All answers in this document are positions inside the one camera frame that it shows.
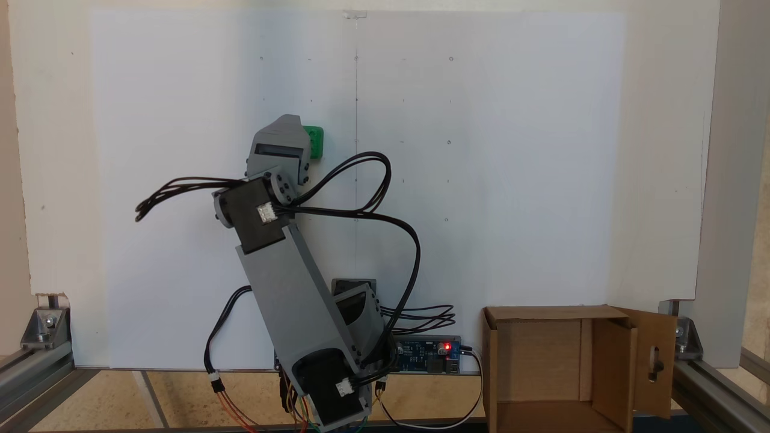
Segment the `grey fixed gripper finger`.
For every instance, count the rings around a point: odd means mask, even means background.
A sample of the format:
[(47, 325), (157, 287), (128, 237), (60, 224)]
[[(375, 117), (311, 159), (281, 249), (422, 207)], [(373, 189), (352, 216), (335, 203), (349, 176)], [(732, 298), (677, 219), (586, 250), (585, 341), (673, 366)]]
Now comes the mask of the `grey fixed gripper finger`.
[(254, 145), (310, 146), (310, 135), (305, 131), (299, 115), (284, 114), (254, 135)]

